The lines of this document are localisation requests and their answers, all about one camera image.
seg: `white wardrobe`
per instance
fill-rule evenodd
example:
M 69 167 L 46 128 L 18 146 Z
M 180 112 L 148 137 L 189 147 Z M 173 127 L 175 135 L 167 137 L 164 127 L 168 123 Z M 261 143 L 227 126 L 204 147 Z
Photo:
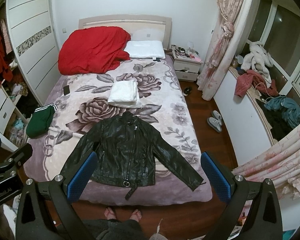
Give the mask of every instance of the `white wardrobe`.
M 7 28 L 29 89 L 44 105 L 61 74 L 49 0 L 7 0 Z

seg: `window sill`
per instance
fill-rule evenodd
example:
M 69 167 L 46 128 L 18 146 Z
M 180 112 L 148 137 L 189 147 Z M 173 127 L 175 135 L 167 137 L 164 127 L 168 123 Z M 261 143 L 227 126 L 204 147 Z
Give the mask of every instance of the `window sill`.
M 237 79 L 239 77 L 239 74 L 237 72 L 236 69 L 234 69 L 233 67 L 229 67 L 229 71 L 230 73 L 235 77 L 235 79 Z M 266 133 L 268 135 L 268 138 L 269 138 L 269 141 L 271 143 L 271 145 L 274 145 L 276 144 L 278 141 L 276 139 L 274 139 L 272 137 L 272 134 L 271 134 L 271 128 L 272 126 L 269 124 L 269 122 L 267 121 L 265 115 L 263 114 L 263 111 L 262 109 L 258 106 L 257 102 L 256 102 L 256 99 L 260 99 L 260 97 L 257 95 L 257 93 L 255 92 L 254 88 L 251 86 L 247 93 L 246 93 L 246 96 L 249 98 L 250 102 L 252 103 L 253 107 L 255 108 L 262 124 L 263 124 L 263 127 L 265 128 L 266 130 Z

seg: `gray slipper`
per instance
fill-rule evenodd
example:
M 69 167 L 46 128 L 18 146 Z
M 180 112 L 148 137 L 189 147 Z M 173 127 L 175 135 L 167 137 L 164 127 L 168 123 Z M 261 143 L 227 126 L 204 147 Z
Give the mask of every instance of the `gray slipper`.
M 219 120 L 213 118 L 213 117 L 209 117 L 207 119 L 207 123 L 208 125 L 213 128 L 216 132 L 221 132 L 222 128 L 221 128 L 221 124 L 219 122 Z
M 217 110 L 213 110 L 211 112 L 211 115 L 213 118 L 217 119 L 220 122 L 220 125 L 222 125 L 222 116 L 221 116 L 221 114 L 219 114 L 219 112 Z

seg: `cable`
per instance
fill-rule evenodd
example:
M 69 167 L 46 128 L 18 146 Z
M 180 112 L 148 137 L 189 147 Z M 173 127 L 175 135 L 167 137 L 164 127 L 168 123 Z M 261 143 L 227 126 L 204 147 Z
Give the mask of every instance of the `cable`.
M 265 85 L 263 82 L 260 82 L 259 84 L 257 84 L 257 85 L 254 87 L 254 94 L 256 95 L 256 89 L 257 89 L 257 86 L 260 85 L 260 84 L 263 84 L 263 85 L 265 86 L 266 93 L 268 94 L 267 87 L 266 87 L 266 85 Z M 268 96 L 269 96 L 269 97 L 265 100 L 266 102 L 267 102 L 267 100 L 268 100 L 269 98 L 274 98 L 274 97 L 272 97 L 272 96 L 269 95 L 269 94 L 268 94 Z

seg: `bed headboard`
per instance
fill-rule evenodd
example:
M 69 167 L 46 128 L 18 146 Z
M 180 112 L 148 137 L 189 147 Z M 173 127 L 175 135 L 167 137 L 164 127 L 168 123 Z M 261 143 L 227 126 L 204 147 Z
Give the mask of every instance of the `bed headboard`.
M 168 48 L 172 19 L 169 17 L 140 14 L 116 14 L 79 20 L 79 29 L 96 26 L 117 26 L 131 35 L 132 41 L 162 41 Z

